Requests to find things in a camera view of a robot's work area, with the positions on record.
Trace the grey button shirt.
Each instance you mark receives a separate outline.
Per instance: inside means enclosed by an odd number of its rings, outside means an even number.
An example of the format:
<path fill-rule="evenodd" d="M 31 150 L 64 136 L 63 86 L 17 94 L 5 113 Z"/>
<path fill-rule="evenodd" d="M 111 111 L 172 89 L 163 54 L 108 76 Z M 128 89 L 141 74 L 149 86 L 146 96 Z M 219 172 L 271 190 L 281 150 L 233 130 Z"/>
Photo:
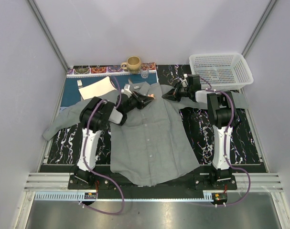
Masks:
<path fill-rule="evenodd" d="M 147 82 L 130 85 L 142 95 L 154 94 L 147 107 L 133 109 L 123 125 L 111 123 L 110 169 L 135 185 L 152 186 L 181 177 L 200 166 L 186 136 L 179 109 L 207 110 L 204 103 L 189 98 L 181 102 L 165 100 L 169 85 Z M 79 116 L 91 99 L 64 109 L 43 133 L 51 140 L 61 129 L 79 124 Z"/>

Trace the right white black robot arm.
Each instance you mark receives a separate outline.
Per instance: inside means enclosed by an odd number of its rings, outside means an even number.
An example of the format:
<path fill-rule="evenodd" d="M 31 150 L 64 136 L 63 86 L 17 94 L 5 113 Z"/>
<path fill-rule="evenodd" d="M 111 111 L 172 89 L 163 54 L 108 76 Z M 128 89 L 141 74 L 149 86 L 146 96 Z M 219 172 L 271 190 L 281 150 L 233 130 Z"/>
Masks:
<path fill-rule="evenodd" d="M 212 85 L 199 75 L 185 74 L 183 80 L 162 95 L 166 100 L 177 102 L 183 97 L 207 105 L 208 118 L 214 130 L 214 157 L 209 184 L 214 189 L 224 188 L 231 183 L 232 178 L 230 140 L 237 120 L 232 94 L 230 91 L 213 89 Z"/>

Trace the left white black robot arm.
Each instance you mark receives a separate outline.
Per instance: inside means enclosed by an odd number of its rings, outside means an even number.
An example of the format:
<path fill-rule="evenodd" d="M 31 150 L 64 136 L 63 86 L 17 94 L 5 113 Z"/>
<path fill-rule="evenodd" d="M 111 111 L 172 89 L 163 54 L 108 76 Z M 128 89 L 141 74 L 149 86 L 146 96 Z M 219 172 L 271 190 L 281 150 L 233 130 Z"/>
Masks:
<path fill-rule="evenodd" d="M 81 153 L 69 183 L 78 182 L 85 189 L 91 188 L 96 182 L 92 170 L 96 165 L 96 150 L 102 130 L 109 123 L 123 125 L 130 111 L 135 108 L 141 110 L 154 99 L 152 94 L 142 95 L 129 90 L 123 90 L 116 103 L 98 97 L 92 98 L 79 116 L 83 125 Z"/>

